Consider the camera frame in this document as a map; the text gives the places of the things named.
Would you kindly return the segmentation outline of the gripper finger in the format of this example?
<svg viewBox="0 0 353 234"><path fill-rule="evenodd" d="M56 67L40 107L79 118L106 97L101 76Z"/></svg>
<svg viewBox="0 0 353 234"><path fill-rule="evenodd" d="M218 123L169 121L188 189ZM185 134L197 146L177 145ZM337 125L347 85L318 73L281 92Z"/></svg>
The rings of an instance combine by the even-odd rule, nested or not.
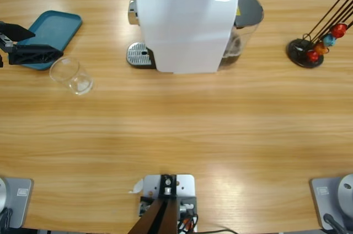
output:
<svg viewBox="0 0 353 234"><path fill-rule="evenodd" d="M35 37L35 34L30 30L18 24L10 24L3 21L1 21L1 34L4 34L11 41L15 42Z"/></svg>
<svg viewBox="0 0 353 234"><path fill-rule="evenodd" d="M54 62L63 56L63 51L50 45L15 45L8 54L10 65L28 65Z"/></svg>

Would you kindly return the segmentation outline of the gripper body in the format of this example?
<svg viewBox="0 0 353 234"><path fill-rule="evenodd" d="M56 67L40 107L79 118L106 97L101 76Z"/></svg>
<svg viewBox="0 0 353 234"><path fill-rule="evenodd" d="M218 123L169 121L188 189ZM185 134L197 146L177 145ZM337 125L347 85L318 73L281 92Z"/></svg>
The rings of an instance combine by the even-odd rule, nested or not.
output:
<svg viewBox="0 0 353 234"><path fill-rule="evenodd" d="M9 39L6 35L1 33L1 50L8 54L8 62L10 65L15 65L15 54L17 52L16 45L13 44L11 39Z"/></svg>

